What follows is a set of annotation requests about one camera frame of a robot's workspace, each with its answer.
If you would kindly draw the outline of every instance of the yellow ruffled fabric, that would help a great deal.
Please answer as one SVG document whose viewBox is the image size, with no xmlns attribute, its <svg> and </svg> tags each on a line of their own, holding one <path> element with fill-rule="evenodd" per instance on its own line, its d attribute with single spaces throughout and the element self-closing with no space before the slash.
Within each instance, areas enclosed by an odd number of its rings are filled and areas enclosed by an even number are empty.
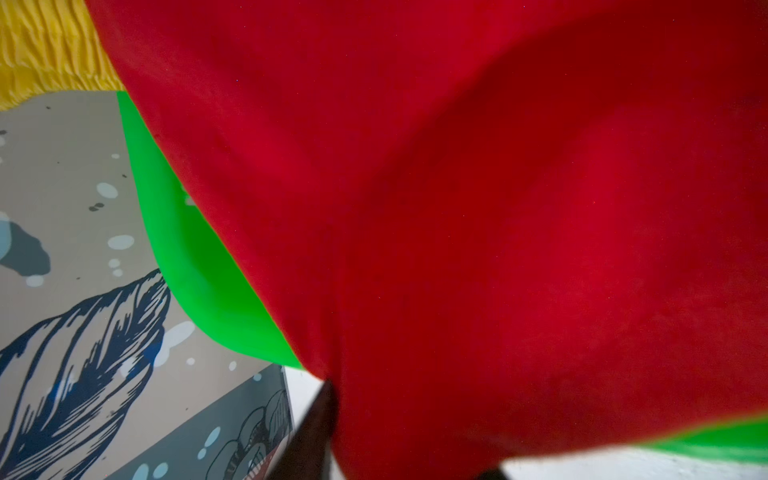
<svg viewBox="0 0 768 480">
<path fill-rule="evenodd" d="M 0 111 L 60 90 L 124 90 L 84 0 L 0 0 Z"/>
</svg>

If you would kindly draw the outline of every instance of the red fabric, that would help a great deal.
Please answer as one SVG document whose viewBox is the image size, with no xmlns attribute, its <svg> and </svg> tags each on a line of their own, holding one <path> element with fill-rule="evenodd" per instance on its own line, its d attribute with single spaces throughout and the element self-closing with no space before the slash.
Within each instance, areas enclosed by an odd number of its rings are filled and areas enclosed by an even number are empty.
<svg viewBox="0 0 768 480">
<path fill-rule="evenodd" d="M 766 5 L 90 8 L 377 479 L 768 409 Z"/>
</svg>

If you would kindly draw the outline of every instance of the white paint spot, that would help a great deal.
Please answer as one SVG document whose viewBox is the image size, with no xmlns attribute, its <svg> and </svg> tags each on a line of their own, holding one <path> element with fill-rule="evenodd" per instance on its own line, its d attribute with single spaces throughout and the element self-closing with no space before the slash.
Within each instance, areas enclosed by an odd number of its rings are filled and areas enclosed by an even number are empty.
<svg viewBox="0 0 768 480">
<path fill-rule="evenodd" d="M 168 464 L 163 462 L 154 468 L 154 472 L 152 472 L 152 478 L 161 478 L 166 473 L 168 473 Z"/>
<path fill-rule="evenodd" d="M 131 235 L 117 235 L 107 240 L 107 245 L 112 250 L 125 250 L 131 248 L 134 244 L 134 238 Z"/>
<path fill-rule="evenodd" d="M 132 356 L 130 359 L 127 359 L 123 362 L 122 365 L 120 365 L 120 374 L 123 376 L 123 378 L 127 378 L 128 374 L 131 373 L 131 369 L 134 368 L 136 365 L 137 358 L 135 356 Z"/>
<path fill-rule="evenodd" d="M 160 352 L 154 357 L 154 366 L 157 367 L 166 363 L 166 361 L 168 361 L 168 356 L 170 356 L 170 349 L 188 339 L 194 330 L 194 323 L 190 320 L 174 325 L 169 329 L 165 335 L 163 335 L 163 343 L 160 345 Z"/>
<path fill-rule="evenodd" d="M 158 366 L 165 364 L 168 361 L 169 356 L 170 356 L 170 349 L 164 349 L 161 346 L 160 352 L 157 352 L 157 355 L 154 356 L 154 363 L 152 363 L 152 366 L 154 366 L 154 368 L 157 368 Z"/>
<path fill-rule="evenodd" d="M 216 427 L 215 429 L 211 430 L 208 434 L 208 438 L 205 439 L 205 446 L 210 447 L 214 444 L 216 439 L 219 438 L 219 434 L 221 433 L 221 427 Z"/>
<path fill-rule="evenodd" d="M 40 286 L 45 282 L 42 275 L 30 275 L 27 277 L 27 286 Z"/>
<path fill-rule="evenodd" d="M 104 198 L 118 197 L 118 189 L 115 188 L 114 185 L 108 184 L 107 182 L 101 182 L 100 184 L 96 185 L 96 191 Z"/>
<path fill-rule="evenodd" d="M 139 468 L 136 468 L 133 480 L 147 480 L 147 475 L 149 475 L 149 465 L 142 463 Z"/>
</svg>

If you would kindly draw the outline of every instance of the mural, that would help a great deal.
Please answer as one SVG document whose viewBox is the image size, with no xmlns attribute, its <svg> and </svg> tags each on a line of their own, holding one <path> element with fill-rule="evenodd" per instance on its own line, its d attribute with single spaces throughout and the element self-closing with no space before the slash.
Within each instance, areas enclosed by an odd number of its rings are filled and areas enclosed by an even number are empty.
<svg viewBox="0 0 768 480">
<path fill-rule="evenodd" d="M 277 446 L 290 431 L 290 404 L 285 390 L 243 420 L 240 434 L 225 443 L 208 467 L 206 480 L 261 480 Z"/>
<path fill-rule="evenodd" d="M 79 479 L 107 448 L 162 348 L 159 270 L 43 320 L 0 351 L 0 478 Z"/>
<path fill-rule="evenodd" d="M 263 480 L 291 425 L 283 367 L 270 365 L 105 480 Z"/>
<path fill-rule="evenodd" d="M 266 471 L 290 429 L 283 370 L 217 345 L 173 298 L 114 92 L 0 112 L 0 210 L 2 480 Z"/>
</svg>

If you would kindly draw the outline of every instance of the dark paint splatter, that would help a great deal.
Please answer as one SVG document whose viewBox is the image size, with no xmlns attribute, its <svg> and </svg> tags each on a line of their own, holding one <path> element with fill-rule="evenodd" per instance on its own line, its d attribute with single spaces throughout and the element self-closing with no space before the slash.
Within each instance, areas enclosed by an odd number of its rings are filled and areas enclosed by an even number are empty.
<svg viewBox="0 0 768 480">
<path fill-rule="evenodd" d="M 11 248 L 0 258 L 0 265 L 21 276 L 45 275 L 51 272 L 51 258 L 40 240 L 25 232 L 18 223 L 11 224 Z"/>
</svg>

